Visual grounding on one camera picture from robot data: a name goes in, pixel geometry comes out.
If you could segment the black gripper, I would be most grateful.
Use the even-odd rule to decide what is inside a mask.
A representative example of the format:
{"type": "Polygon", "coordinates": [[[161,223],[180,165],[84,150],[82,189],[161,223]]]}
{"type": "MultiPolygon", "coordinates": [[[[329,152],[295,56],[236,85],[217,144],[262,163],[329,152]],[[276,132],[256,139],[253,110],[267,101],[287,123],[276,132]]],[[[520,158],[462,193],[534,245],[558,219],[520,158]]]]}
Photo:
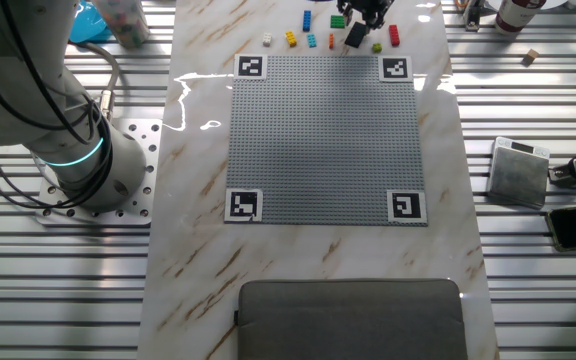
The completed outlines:
{"type": "Polygon", "coordinates": [[[369,31],[378,30],[384,25],[384,15],[394,0],[337,0],[337,8],[343,16],[344,25],[348,26],[353,17],[353,10],[361,12],[369,31]]]}

